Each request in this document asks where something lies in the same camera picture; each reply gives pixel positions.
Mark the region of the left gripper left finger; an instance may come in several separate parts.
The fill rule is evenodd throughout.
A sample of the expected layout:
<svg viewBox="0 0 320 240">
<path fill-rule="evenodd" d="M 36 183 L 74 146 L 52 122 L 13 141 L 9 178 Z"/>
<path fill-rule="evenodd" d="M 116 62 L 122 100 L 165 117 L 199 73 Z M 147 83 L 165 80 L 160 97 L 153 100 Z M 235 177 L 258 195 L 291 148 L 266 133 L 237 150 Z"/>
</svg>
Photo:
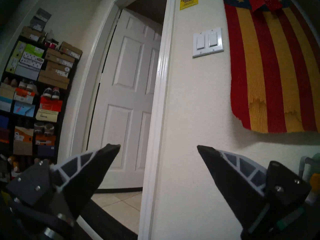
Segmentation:
<svg viewBox="0 0 320 240">
<path fill-rule="evenodd" d="M 71 220 L 79 217 L 101 185 L 121 145 L 71 156 L 60 164 L 39 161 L 6 186 L 17 211 L 41 222 L 59 214 Z"/>
</svg>

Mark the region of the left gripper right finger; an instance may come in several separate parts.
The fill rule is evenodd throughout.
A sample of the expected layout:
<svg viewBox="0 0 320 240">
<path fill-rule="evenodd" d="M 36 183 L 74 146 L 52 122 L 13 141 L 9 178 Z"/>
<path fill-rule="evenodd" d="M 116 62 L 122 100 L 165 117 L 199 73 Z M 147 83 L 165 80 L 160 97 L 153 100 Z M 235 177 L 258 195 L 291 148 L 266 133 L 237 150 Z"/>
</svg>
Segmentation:
<svg viewBox="0 0 320 240">
<path fill-rule="evenodd" d="M 213 147 L 198 145 L 197 150 L 242 233 L 278 233 L 303 214 L 311 186 L 280 162 L 265 168 Z"/>
</svg>

